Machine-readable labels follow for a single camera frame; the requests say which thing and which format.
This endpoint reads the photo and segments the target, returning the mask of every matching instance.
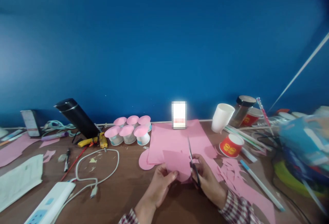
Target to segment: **black thermos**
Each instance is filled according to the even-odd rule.
[[[99,133],[98,128],[73,98],[60,101],[54,107],[57,108],[87,139],[97,137]]]

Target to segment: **hand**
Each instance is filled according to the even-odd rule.
[[[202,155],[193,154],[192,159],[197,159],[199,161],[199,163],[195,163],[195,166],[199,173],[201,189],[213,204],[223,209],[226,203],[227,192],[218,183]],[[198,178],[192,168],[191,175],[193,179],[198,182]]]
[[[170,184],[177,176],[177,171],[168,174],[166,164],[161,164],[156,168],[148,189],[135,207],[135,214],[140,224],[152,222],[155,210],[163,203]]]

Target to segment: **person's right hand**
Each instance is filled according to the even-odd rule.
[[[201,189],[213,204],[223,209],[226,203],[227,192],[218,183],[202,155],[193,154],[192,159],[197,159],[199,161],[199,163],[195,163],[195,166],[199,173]],[[198,182],[197,176],[192,168],[191,175],[193,179]]]

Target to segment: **black jar lid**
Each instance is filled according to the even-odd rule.
[[[68,98],[58,102],[54,107],[60,112],[65,112],[78,106],[78,103],[73,98]]]
[[[257,100],[250,96],[238,96],[236,103],[244,107],[252,107]]]

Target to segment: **red paper cup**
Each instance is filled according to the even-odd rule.
[[[228,135],[220,144],[220,151],[230,158],[237,158],[244,145],[244,140],[235,134]]]
[[[263,116],[263,112],[260,109],[250,108],[242,124],[245,126],[252,126],[262,116]]]

